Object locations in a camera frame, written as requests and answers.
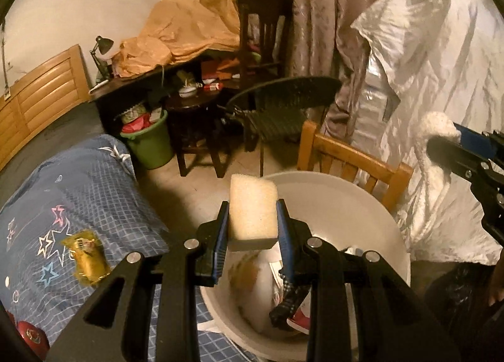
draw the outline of chair backrest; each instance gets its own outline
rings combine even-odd
[[[306,109],[308,107],[329,106],[334,102],[341,88],[341,82],[330,76],[298,76],[280,78],[260,83],[241,91],[227,103],[227,109],[243,105],[252,94],[257,110],[271,108]]]
[[[285,60],[287,56],[287,41],[292,23],[292,4],[294,0],[236,0],[240,17],[240,88],[246,88],[248,71],[255,69],[277,69],[278,77],[285,76]],[[250,65],[250,51],[248,47],[249,16],[256,14],[259,18],[259,49],[261,62]],[[273,52],[277,40],[277,28],[280,17],[284,17],[280,41],[278,42],[278,56],[275,60]]]
[[[369,179],[364,186],[364,190],[368,193],[372,193],[378,181],[388,184],[381,203],[387,210],[392,211],[407,188],[413,169],[405,163],[401,163],[398,168],[389,166],[338,139],[320,134],[319,128],[315,122],[304,123],[297,169],[313,171],[317,153],[321,155],[322,173],[329,173],[334,159],[344,163],[341,178],[349,182],[355,180],[358,170],[361,169],[369,173]]]

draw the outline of sponge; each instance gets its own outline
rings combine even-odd
[[[233,174],[229,194],[228,249],[270,249],[278,240],[276,185],[263,178]]]

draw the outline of blue plaid blanket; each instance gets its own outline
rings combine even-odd
[[[61,244],[84,229],[99,236],[112,267],[131,251],[153,256],[169,249],[159,235],[165,225],[137,189],[128,150],[108,135],[42,163],[0,210],[0,301],[17,321],[41,328],[50,344],[93,291],[75,279],[74,259]],[[211,320],[199,290],[196,304],[198,323]],[[198,341],[202,362],[256,360],[221,333],[199,331]]]

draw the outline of green bucket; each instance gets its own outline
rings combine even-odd
[[[167,164],[173,157],[170,136],[166,125],[167,111],[152,126],[135,133],[122,133],[128,147],[146,169],[156,169]]]

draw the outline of wooden bed frame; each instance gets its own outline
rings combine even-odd
[[[78,45],[23,76],[0,98],[0,170],[21,148],[73,107],[89,101]]]

